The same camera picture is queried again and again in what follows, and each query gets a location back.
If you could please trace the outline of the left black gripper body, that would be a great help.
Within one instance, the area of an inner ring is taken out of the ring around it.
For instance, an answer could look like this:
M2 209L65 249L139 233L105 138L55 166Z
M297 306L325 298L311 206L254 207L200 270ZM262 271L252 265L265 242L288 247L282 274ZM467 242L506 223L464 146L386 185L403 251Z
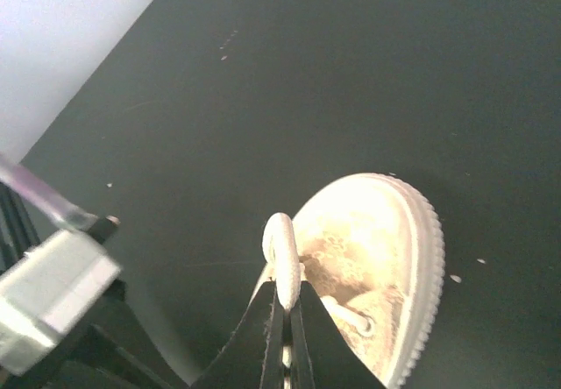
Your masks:
M117 280L62 343L27 373L1 370L2 388L182 388L126 303Z

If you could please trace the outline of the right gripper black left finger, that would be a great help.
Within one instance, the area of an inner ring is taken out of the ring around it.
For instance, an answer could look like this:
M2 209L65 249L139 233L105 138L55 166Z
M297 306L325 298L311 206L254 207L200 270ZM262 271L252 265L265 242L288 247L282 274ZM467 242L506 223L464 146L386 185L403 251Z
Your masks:
M194 388L282 388L283 310L276 287L263 284L229 342L192 385Z

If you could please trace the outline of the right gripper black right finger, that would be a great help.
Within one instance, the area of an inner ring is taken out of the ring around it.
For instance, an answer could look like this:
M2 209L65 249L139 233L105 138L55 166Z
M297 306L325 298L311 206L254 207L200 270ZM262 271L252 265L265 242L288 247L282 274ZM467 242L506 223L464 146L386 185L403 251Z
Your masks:
M290 316L293 388L375 389L384 385L352 352L313 286L301 285Z

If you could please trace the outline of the white shoelace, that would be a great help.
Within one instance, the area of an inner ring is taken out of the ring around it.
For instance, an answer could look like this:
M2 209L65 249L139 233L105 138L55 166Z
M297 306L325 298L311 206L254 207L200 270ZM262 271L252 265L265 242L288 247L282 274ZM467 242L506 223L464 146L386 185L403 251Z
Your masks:
M267 220L263 230L262 251L266 261L263 277L275 283L281 306L290 312L300 296L303 271L293 223L287 214L275 213ZM375 321L370 316L340 305L332 296L324 296L321 301L330 314L351 325L360 335L374 335Z

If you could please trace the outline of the beige sneaker shoe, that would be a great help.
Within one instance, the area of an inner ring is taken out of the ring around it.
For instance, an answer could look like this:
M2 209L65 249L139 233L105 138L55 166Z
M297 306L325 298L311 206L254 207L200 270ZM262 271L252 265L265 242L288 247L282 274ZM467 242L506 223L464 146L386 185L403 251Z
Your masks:
M353 353L400 388L425 348L444 283L444 234L417 189L356 173L314 194L293 218L304 275Z

